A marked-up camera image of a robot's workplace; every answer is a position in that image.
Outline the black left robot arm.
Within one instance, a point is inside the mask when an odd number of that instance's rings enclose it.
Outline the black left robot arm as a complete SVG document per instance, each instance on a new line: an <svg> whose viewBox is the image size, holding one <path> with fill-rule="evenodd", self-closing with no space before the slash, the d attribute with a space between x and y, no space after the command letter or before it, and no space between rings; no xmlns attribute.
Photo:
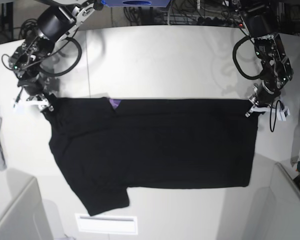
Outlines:
<svg viewBox="0 0 300 240"><path fill-rule="evenodd" d="M294 72L279 35L279 23L271 4L266 0L234 0L232 4L247 30L233 47L233 63L247 80L261 80L249 97L252 107L245 115L250 117L258 108L272 106L284 86L292 80ZM262 66L261 72L255 76L246 74L237 60L239 47L247 41L252 43Z"/></svg>

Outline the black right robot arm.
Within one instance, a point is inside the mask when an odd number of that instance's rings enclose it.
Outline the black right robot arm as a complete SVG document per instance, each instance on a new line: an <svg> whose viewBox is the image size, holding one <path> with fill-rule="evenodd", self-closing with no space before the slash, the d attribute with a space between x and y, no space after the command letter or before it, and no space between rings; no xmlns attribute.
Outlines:
<svg viewBox="0 0 300 240"><path fill-rule="evenodd" d="M17 86L28 94L26 105L38 106L41 112L54 111L56 96L45 90L43 76L56 78L69 73L82 57L82 47L74 38L79 27L95 11L101 11L101 0L45 0L49 7L37 18L35 28L25 38L5 68L17 77ZM77 48L75 62L61 72L49 72L41 67L43 61L56 55L58 42L73 43Z"/></svg>

